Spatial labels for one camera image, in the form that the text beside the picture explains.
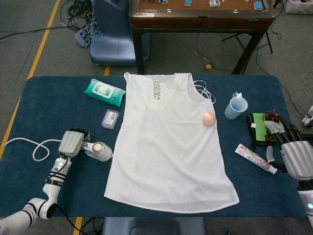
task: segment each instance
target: white box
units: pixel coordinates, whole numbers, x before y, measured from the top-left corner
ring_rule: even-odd
[[[300,2],[299,0],[288,0],[285,4],[286,13],[313,14],[313,0]]]

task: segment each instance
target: green wet wipes pack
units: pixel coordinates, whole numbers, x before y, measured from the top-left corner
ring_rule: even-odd
[[[125,91],[118,87],[92,79],[84,93],[92,98],[99,99],[119,107]]]

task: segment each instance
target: robotic arm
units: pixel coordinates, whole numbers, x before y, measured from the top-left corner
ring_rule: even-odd
[[[103,142],[90,143],[88,131],[66,131],[59,146],[60,157],[45,179],[43,192],[48,199],[33,198],[24,208],[4,219],[0,219],[0,235],[18,235],[31,227],[37,218],[49,219],[57,208],[57,200],[71,166],[71,158],[76,157],[80,150],[99,161],[107,161],[112,156],[112,150]]]
[[[285,164],[275,161],[273,157],[268,158],[268,162],[299,181],[297,190],[313,227],[313,147],[303,140],[293,124],[284,120],[281,122],[286,132],[276,122],[264,121],[264,124],[280,146]]]

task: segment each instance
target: gray carpet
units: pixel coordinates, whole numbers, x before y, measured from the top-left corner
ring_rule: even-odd
[[[55,1],[48,0],[1,0],[0,37],[11,32],[46,27],[54,3]],[[60,22],[59,10],[60,7],[53,24]],[[309,87],[302,82],[301,77],[306,71],[313,70],[312,25],[312,15],[286,14],[283,11],[273,28],[274,31],[282,34],[282,39],[278,40],[275,34],[270,35],[274,53],[270,54],[268,47],[258,53],[258,62],[262,68],[278,77],[290,92],[293,101],[305,111],[312,105],[312,100],[305,94]],[[0,42],[0,139],[4,136],[20,97],[43,34],[44,32],[41,31]],[[227,74],[228,70],[234,68],[242,53],[240,45],[234,38],[222,43],[221,39],[229,36],[228,34],[200,35],[200,52],[209,57],[216,67],[226,69],[206,70],[207,62],[194,55],[196,36],[196,34],[181,33],[153,34],[152,57],[146,72],[148,74],[174,72]],[[244,43],[249,39],[247,35],[241,35],[240,38]],[[254,53],[246,74],[264,74],[255,62]],[[76,43],[72,31],[61,28],[50,31],[35,76],[102,75],[104,69],[104,66],[96,66],[90,61],[89,50],[81,48]],[[136,69],[135,67],[111,67],[110,74],[122,75],[126,71],[136,72]],[[313,83],[313,74],[306,78]],[[288,103],[288,107],[293,123],[301,132],[312,134],[312,130],[302,128],[302,116],[295,111],[293,105]],[[226,231],[231,231],[232,235],[313,234],[306,218],[208,218],[207,227],[210,235],[223,235]],[[49,221],[38,220],[34,227],[23,234],[72,233],[73,229],[65,218],[52,218]]]

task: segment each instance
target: blue tablecloth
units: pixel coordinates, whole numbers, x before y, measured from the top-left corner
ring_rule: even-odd
[[[103,141],[114,149],[123,121],[125,98],[115,107],[83,93],[92,78],[125,89],[121,76],[33,77],[27,81],[9,139],[25,137],[37,142],[61,139],[70,128],[91,132],[91,141]],[[141,209],[105,198],[104,191],[111,166],[84,154],[72,160],[72,166],[59,195],[58,203],[69,216],[299,216],[306,214],[298,197],[297,182],[288,175],[272,175],[234,153],[239,143],[251,147],[246,115],[276,110],[289,119],[280,83],[273,76],[223,75],[194,76],[207,82],[215,96],[218,132],[227,176],[233,182],[240,203],[219,211],[201,214],[175,214]],[[224,110],[234,92],[242,92],[248,110],[235,120],[228,120]],[[119,120],[114,130],[101,121],[107,109],[117,110]],[[43,162],[32,160],[35,145],[15,141],[5,148],[0,161],[0,216],[19,211],[31,198],[46,198],[43,182],[58,154],[58,143],[46,144],[51,153]],[[274,154],[281,160],[278,147]],[[266,147],[255,150],[265,157]],[[37,158],[45,155],[38,151]]]

